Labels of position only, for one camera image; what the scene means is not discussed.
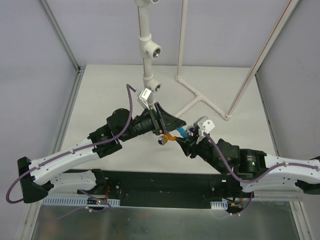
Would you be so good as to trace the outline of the blue water faucet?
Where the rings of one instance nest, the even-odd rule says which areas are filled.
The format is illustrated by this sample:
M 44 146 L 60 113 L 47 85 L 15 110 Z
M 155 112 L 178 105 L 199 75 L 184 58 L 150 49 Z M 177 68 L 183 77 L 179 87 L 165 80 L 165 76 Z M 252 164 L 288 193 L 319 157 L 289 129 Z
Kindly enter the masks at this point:
M 187 139 L 194 135 L 195 128 L 193 126 L 188 126 L 186 129 L 183 127 L 178 127 L 176 130 L 183 138 Z

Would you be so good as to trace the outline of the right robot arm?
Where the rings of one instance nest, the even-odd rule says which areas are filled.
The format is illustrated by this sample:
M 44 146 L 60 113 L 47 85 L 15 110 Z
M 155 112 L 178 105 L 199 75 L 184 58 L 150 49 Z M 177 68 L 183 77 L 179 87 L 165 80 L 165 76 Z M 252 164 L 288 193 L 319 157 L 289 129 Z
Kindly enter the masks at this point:
M 214 142 L 210 131 L 214 123 L 206 116 L 188 127 L 183 137 L 176 138 L 184 154 L 200 157 L 232 181 L 225 184 L 225 192 L 237 197 L 242 192 L 298 188 L 307 195 L 320 193 L 320 160 L 285 158 L 261 150 L 240 148 L 223 139 Z

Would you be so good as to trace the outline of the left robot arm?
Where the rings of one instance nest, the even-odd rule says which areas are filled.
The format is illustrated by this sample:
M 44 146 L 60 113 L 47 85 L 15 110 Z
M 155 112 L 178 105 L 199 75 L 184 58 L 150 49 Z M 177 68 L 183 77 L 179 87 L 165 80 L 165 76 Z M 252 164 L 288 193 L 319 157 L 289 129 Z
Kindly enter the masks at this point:
M 125 142 L 146 133 L 156 136 L 170 133 L 186 122 L 166 112 L 157 102 L 154 108 L 145 109 L 140 115 L 132 116 L 131 109 L 119 108 L 106 119 L 106 124 L 91 132 L 88 137 L 64 151 L 50 156 L 31 160 L 24 156 L 17 160 L 22 202 L 35 203 L 48 196 L 59 187 L 79 186 L 81 190 L 90 190 L 99 195 L 105 191 L 106 183 L 96 170 L 83 176 L 67 177 L 68 170 L 80 164 L 99 160 L 122 149 Z

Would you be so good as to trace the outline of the orange water faucet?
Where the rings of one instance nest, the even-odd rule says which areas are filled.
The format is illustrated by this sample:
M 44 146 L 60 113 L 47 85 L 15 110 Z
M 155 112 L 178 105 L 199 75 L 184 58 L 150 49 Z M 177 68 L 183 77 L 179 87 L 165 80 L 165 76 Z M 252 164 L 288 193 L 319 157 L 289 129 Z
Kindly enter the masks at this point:
M 170 133 L 165 133 L 158 138 L 157 142 L 159 145 L 164 146 L 169 141 L 175 141 L 176 138 L 177 138 L 176 136 L 173 136 Z

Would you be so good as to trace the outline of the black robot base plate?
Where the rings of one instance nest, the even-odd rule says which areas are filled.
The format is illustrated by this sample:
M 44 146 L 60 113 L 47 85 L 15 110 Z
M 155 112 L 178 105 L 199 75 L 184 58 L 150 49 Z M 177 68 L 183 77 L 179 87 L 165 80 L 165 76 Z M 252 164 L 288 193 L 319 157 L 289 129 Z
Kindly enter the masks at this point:
M 222 198 L 249 198 L 227 175 L 131 172 L 94 169 L 91 195 L 120 201 L 122 207 L 209 209 Z

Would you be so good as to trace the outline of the right aluminium frame post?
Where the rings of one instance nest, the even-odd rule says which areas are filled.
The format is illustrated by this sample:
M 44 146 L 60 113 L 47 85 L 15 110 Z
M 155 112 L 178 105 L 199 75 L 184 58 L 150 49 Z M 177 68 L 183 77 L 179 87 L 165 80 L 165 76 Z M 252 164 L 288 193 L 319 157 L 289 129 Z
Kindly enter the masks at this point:
M 273 47 L 274 43 L 280 36 L 281 32 L 285 28 L 286 24 L 289 22 L 292 14 L 295 12 L 300 0 L 288 0 L 285 4 L 283 11 L 281 12 L 278 20 L 276 20 L 274 27 L 272 28 L 265 44 L 263 45 L 261 52 L 259 53 L 255 63 L 252 65 L 251 74 L 256 74 L 256 72 L 261 67 L 263 61 L 267 57 L 269 51 Z

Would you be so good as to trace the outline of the aluminium frame post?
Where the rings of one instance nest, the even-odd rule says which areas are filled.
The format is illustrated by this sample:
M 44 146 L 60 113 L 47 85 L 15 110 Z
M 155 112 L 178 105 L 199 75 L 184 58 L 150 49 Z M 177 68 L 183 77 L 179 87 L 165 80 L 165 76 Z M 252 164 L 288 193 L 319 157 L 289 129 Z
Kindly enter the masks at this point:
M 256 74 L 256 72 L 261 67 L 263 61 L 267 57 L 269 51 L 273 47 L 274 43 L 280 36 L 281 32 L 285 28 L 286 24 L 289 22 L 292 14 L 295 12 L 300 0 L 288 0 L 285 4 L 283 11 L 281 12 L 278 20 L 276 20 L 274 27 L 272 28 L 265 44 L 263 45 L 261 52 L 259 53 L 255 63 L 252 65 L 251 74 Z
M 69 62 L 71 63 L 72 67 L 74 68 L 76 73 L 79 73 L 81 71 L 81 66 L 79 65 L 65 35 L 63 34 L 63 31 L 48 3 L 47 0 L 38 0 L 38 4 L 40 5 L 45 17 L 47 18 L 58 42 L 60 43 L 63 51 L 65 52 Z

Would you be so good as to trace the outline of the left aluminium frame post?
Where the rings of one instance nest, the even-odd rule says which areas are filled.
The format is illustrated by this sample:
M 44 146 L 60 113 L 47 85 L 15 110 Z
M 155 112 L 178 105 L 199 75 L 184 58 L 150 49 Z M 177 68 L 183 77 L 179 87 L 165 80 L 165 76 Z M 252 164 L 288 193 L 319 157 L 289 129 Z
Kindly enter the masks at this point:
M 58 42 L 60 43 L 63 51 L 65 52 L 69 62 L 71 63 L 72 67 L 74 68 L 76 73 L 79 73 L 81 71 L 81 66 L 79 65 L 65 35 L 63 34 L 63 31 L 48 3 L 47 0 L 38 0 L 38 4 L 40 5 L 45 17 L 47 18 Z

